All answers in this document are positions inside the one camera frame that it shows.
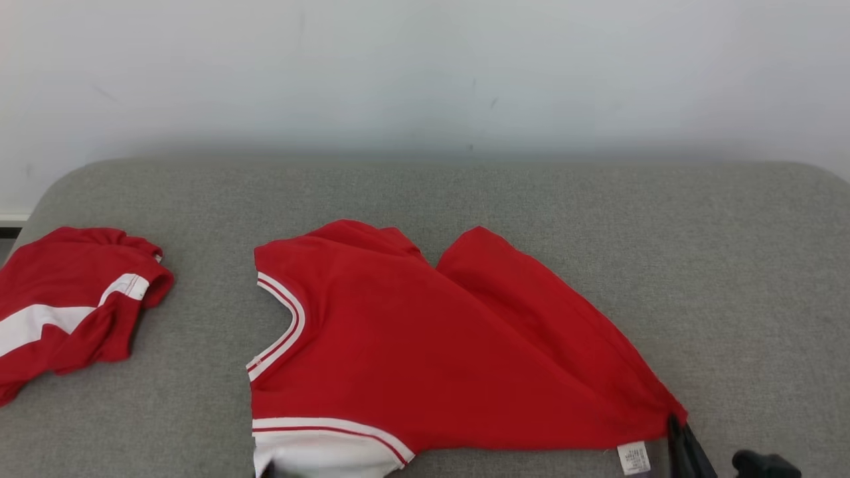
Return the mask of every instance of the white wall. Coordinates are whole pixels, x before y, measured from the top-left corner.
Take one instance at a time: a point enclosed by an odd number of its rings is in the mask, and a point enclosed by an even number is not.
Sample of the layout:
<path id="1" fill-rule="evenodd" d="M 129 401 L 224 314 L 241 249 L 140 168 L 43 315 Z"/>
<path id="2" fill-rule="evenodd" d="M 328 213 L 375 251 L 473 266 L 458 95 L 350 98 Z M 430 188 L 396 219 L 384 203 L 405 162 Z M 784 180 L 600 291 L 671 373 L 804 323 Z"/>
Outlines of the white wall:
<path id="1" fill-rule="evenodd" d="M 850 178 L 849 31 L 847 0 L 0 0 L 0 213 L 175 145 L 673 148 Z"/>

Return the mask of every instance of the red stripe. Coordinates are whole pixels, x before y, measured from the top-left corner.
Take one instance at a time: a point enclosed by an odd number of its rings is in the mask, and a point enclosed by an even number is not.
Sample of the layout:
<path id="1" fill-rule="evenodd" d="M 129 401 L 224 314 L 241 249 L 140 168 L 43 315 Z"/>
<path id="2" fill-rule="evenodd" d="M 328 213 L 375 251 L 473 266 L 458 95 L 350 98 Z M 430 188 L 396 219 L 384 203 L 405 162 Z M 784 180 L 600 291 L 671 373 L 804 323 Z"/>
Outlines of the red stripe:
<path id="1" fill-rule="evenodd" d="M 281 291 L 277 290 L 277 287 L 269 284 L 268 282 L 266 282 L 266 281 L 264 281 L 263 279 L 260 279 L 260 278 L 258 278 L 257 281 L 262 282 L 263 284 L 271 287 L 271 289 L 273 291 L 277 292 L 278 295 L 280 295 L 280 297 L 282 299 L 284 299 L 287 304 L 290 305 L 290 307 L 291 307 L 290 310 L 292 311 L 292 325 L 289 327 L 289 333 L 287 333 L 286 336 L 283 338 L 283 340 L 281 340 L 281 342 L 279 344 L 277 344 L 277 347 L 274 347 L 274 349 L 269 350 L 269 353 L 260 357 L 260 360 L 257 363 L 253 364 L 252 366 L 250 366 L 248 368 L 248 372 L 250 372 L 251 370 L 256 368 L 257 365 L 259 365 L 259 362 L 264 361 L 270 355 L 274 354 L 276 350 L 278 350 L 280 347 L 282 347 L 286 343 L 286 341 L 295 333 L 295 329 L 298 328 L 298 322 L 301 320 L 301 318 L 298 316 L 298 309 L 295 307 L 295 304 L 293 304 L 292 301 L 289 300 L 289 298 L 286 295 L 284 295 Z"/>
<path id="2" fill-rule="evenodd" d="M 392 446 L 392 445 L 390 445 L 389 443 L 387 443 L 387 442 L 386 442 L 384 439 L 382 439 L 380 436 L 369 435 L 369 434 L 367 434 L 367 433 L 360 433 L 360 432 L 358 432 L 358 431 L 343 430 L 343 429 L 333 428 L 333 427 L 320 427 L 320 426 L 270 427 L 270 428 L 255 428 L 255 429 L 254 429 L 254 431 L 297 431 L 297 430 L 324 430 L 324 431 L 338 431 L 338 432 L 340 432 L 340 433 L 346 433 L 346 434 L 349 434 L 349 435 L 365 436 L 365 437 L 368 437 L 368 438 L 372 438 L 372 439 L 374 439 L 374 440 L 378 440 L 378 441 L 380 441 L 380 442 L 381 442 L 381 444 L 383 444 L 385 447 L 389 448 L 389 451 L 390 451 L 390 452 L 393 452 L 393 455 L 395 455 L 395 456 L 396 456 L 396 458 L 398 458 L 398 459 L 399 459 L 399 461 L 400 461 L 402 464 L 404 464 L 404 466 L 407 466 L 407 460 L 405 460 L 405 457 L 403 457 L 403 456 L 401 455 L 401 453 L 399 453 L 399 452 L 398 452 L 398 450 L 396 450 L 395 448 L 393 448 L 393 446 Z"/>

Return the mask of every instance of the clothing label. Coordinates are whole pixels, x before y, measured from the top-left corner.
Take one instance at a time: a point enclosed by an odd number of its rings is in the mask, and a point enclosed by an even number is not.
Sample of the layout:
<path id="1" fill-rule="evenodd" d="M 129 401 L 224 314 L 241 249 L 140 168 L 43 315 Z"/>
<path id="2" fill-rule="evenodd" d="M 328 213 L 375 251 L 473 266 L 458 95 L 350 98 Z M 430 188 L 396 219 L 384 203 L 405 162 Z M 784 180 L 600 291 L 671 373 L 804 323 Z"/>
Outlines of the clothing label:
<path id="1" fill-rule="evenodd" d="M 620 454 L 620 464 L 623 465 L 623 473 L 626 476 L 649 471 L 649 457 L 642 441 L 620 445 L 617 452 Z"/>

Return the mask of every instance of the folded red cloth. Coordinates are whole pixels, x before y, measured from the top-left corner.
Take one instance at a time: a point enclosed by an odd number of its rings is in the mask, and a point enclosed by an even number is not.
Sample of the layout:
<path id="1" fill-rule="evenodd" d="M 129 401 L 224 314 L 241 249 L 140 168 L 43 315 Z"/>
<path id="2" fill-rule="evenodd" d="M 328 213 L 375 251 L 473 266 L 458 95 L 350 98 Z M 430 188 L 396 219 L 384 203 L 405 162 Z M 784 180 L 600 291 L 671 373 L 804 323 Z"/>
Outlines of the folded red cloth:
<path id="1" fill-rule="evenodd" d="M 432 448 L 608 448 L 687 417 L 605 316 L 484 228 L 436 268 L 395 228 L 348 220 L 255 258 L 292 313 L 247 366 L 258 475 L 386 475 Z"/>
<path id="2" fill-rule="evenodd" d="M 162 250 L 108 228 L 62 227 L 0 270 L 0 407 L 41 373 L 130 356 L 139 311 L 173 283 Z"/>

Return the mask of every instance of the red fabric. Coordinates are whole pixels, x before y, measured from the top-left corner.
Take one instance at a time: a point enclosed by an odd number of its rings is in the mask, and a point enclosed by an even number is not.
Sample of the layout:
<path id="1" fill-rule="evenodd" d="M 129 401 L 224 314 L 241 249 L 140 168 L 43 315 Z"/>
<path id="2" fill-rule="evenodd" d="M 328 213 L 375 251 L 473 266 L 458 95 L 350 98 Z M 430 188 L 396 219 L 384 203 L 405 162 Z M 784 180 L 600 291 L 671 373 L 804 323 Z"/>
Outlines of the red fabric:
<path id="1" fill-rule="evenodd" d="M 255 419 L 350 420 L 419 453 L 609 448 L 687 417 L 608 319 L 484 228 L 436 268 L 395 228 L 348 220 L 255 258 L 304 309 L 297 340 L 259 357 Z"/>
<path id="2" fill-rule="evenodd" d="M 140 309 L 159 304 L 173 283 L 171 272 L 157 262 L 161 256 L 162 250 L 145 239 L 108 228 L 62 227 L 15 251 L 0 270 L 0 328 L 5 332 L 0 350 L 26 343 L 0 353 L 0 406 L 48 370 L 65 374 L 96 361 L 128 358 Z M 126 283 L 105 296 L 121 277 Z M 130 289 L 144 297 L 122 293 Z M 36 305 L 47 308 L 26 316 L 32 323 L 22 324 L 22 312 Z M 45 318 L 81 307 L 93 310 L 82 313 L 71 333 Z"/>

